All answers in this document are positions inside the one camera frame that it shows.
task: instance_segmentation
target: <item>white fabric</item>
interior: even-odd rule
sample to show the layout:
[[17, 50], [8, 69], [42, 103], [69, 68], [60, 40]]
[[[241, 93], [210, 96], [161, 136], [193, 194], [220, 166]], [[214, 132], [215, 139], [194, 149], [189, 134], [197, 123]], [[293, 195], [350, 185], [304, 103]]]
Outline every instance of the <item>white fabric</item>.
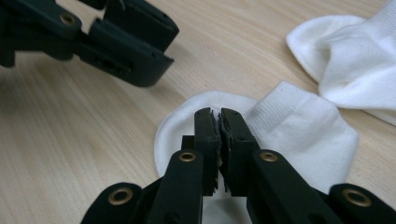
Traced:
[[325, 16], [304, 22], [287, 42], [322, 97], [396, 126], [396, 1], [369, 20]]
[[[193, 114], [204, 107], [240, 112], [261, 148], [282, 153], [312, 187], [327, 193], [330, 186], [345, 181], [358, 134], [330, 102], [287, 82], [260, 102], [220, 91], [190, 98], [158, 129], [154, 152], [160, 176], [180, 150], [182, 135], [193, 135]], [[245, 199], [230, 198], [219, 186], [214, 197], [204, 199], [203, 223], [250, 223]]]

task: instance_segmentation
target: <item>folded white sock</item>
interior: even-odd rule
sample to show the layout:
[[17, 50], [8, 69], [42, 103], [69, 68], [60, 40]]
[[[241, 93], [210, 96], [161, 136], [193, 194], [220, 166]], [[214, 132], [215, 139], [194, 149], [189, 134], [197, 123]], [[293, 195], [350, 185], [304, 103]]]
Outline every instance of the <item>folded white sock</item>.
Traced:
[[[261, 148], [280, 152], [312, 187], [328, 192], [344, 182], [358, 145], [358, 134], [327, 100], [287, 82], [260, 102], [221, 91], [190, 98], [160, 125], [154, 145], [157, 171], [162, 176], [171, 155], [180, 150], [182, 135], [194, 135], [193, 115], [204, 107], [231, 108], [244, 115]], [[222, 184], [204, 199], [203, 223], [249, 223], [245, 199], [231, 198]]]
[[396, 126], [396, 1], [369, 20], [325, 16], [304, 22], [287, 42], [322, 97]]

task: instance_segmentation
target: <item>brass screw insert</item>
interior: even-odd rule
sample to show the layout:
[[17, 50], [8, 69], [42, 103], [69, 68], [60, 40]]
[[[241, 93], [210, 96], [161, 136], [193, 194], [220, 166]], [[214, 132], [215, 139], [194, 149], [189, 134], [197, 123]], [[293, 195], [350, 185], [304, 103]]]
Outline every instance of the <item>brass screw insert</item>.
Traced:
[[61, 18], [61, 21], [68, 26], [72, 26], [75, 24], [75, 18], [74, 16], [68, 14], [68, 13], [63, 13], [59, 16]]
[[119, 189], [115, 189], [113, 192], [111, 192], [110, 195], [108, 195], [108, 202], [113, 205], [121, 205], [128, 203], [133, 196], [134, 193], [132, 192], [131, 189], [119, 188]]
[[355, 189], [344, 189], [343, 196], [350, 202], [360, 207], [369, 207], [372, 202], [369, 197]]
[[260, 157], [264, 161], [277, 161], [277, 155], [271, 152], [263, 152]]
[[197, 157], [196, 157], [195, 154], [193, 154], [193, 153], [184, 152], [184, 153], [181, 153], [181, 154], [178, 156], [178, 158], [179, 158], [181, 161], [194, 161]]

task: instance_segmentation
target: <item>light wood surface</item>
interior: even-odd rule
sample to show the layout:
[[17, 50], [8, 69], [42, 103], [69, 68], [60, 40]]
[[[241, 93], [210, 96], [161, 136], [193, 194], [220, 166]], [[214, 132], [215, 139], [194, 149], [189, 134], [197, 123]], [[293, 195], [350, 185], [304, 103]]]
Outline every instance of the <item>light wood surface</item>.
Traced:
[[[106, 187], [157, 179], [153, 143], [163, 118], [202, 91], [261, 99], [281, 80], [312, 92], [285, 37], [324, 15], [373, 16], [386, 0], [150, 1], [179, 26], [176, 59], [157, 85], [124, 83], [75, 58], [17, 54], [0, 69], [0, 223], [79, 223]], [[84, 21], [95, 11], [59, 1]], [[396, 208], [396, 127], [341, 110], [361, 135], [347, 182]]]

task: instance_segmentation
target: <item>wooden table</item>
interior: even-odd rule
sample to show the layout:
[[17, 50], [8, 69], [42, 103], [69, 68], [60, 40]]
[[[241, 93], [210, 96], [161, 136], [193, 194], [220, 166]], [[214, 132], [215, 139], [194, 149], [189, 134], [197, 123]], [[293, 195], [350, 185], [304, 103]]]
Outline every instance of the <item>wooden table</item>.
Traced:
[[[261, 99], [281, 80], [312, 92], [318, 83], [288, 49], [298, 24], [334, 14], [373, 16], [372, 1], [159, 1], [180, 34], [166, 51], [176, 59], [151, 88], [137, 88], [76, 57], [17, 54], [0, 69], [0, 223], [79, 223], [106, 187], [142, 187], [157, 179], [153, 144], [163, 118], [202, 91]], [[80, 2], [59, 1], [83, 19]], [[361, 135], [347, 182], [396, 208], [396, 127], [362, 111], [341, 110]]]

